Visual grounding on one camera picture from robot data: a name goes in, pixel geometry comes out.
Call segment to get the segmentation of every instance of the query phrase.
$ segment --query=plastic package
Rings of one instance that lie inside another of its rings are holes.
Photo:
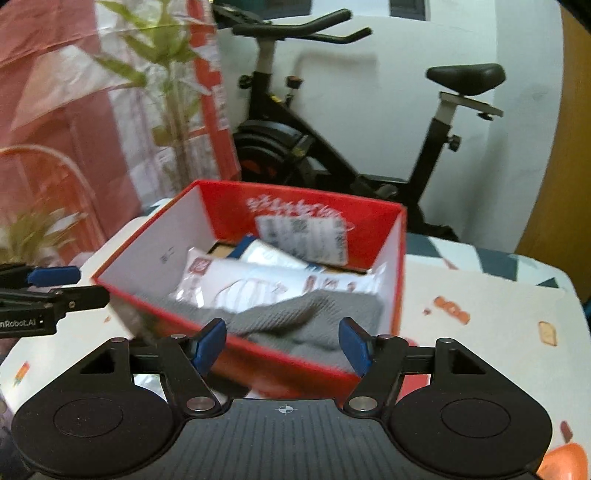
[[[305,262],[283,250],[276,248],[251,233],[240,240],[236,248],[227,256],[236,258],[246,263],[268,265],[275,267],[298,268],[299,270],[312,270],[322,272],[324,270],[318,264]]]
[[[189,249],[187,264],[173,298],[197,307],[244,312],[259,305],[292,299],[313,290],[376,294],[382,274],[329,274],[287,267],[255,265],[215,258]]]

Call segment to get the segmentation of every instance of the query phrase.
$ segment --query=grey cloth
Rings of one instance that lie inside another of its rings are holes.
[[[190,303],[137,293],[136,296],[179,315],[204,324],[222,318],[228,332],[311,362],[352,372],[339,346],[339,322],[353,318],[370,335],[378,333],[383,310],[374,295],[316,290],[273,305],[254,307],[241,313],[199,308]]]

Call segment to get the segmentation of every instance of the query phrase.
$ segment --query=window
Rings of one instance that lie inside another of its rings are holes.
[[[220,3],[241,8],[270,20],[310,15],[312,0],[224,0]]]
[[[390,17],[426,20],[426,0],[390,0]]]

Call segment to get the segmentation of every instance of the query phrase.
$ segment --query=exercise bike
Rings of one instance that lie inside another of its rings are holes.
[[[488,92],[505,81],[503,67],[496,63],[441,66],[427,70],[428,79],[455,93],[440,92],[440,104],[427,131],[421,153],[408,181],[376,175],[361,175],[305,120],[290,109],[303,79],[286,78],[290,89],[284,100],[269,91],[275,46],[286,38],[349,44],[372,34],[368,27],[336,37],[319,32],[351,19],[350,10],[341,9],[301,25],[274,25],[256,15],[230,7],[213,5],[221,28],[231,27],[234,35],[253,37],[259,45],[256,69],[242,75],[238,86],[251,91],[248,119],[234,134],[236,153],[242,168],[242,180],[258,183],[307,187],[330,192],[349,193],[374,199],[400,202],[408,210],[408,230],[422,235],[457,241],[449,226],[425,222],[418,205],[439,155],[445,145],[460,148],[461,138],[449,135],[458,106],[478,112],[491,121],[503,111],[487,103],[468,98]],[[315,170],[311,159],[324,170]]]

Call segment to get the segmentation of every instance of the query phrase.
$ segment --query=red box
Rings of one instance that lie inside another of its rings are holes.
[[[160,310],[134,292],[172,292],[191,247],[209,251],[218,241],[237,244],[258,234],[257,216],[338,217],[346,225],[348,255],[342,267],[385,265],[378,296],[381,331],[398,333],[403,284],[406,211],[399,204],[316,190],[234,181],[195,181],[129,238],[95,274],[112,305],[135,332],[151,325],[159,335],[194,333],[198,325]],[[343,400],[359,382],[355,374],[288,356],[229,335],[213,370],[276,398]]]

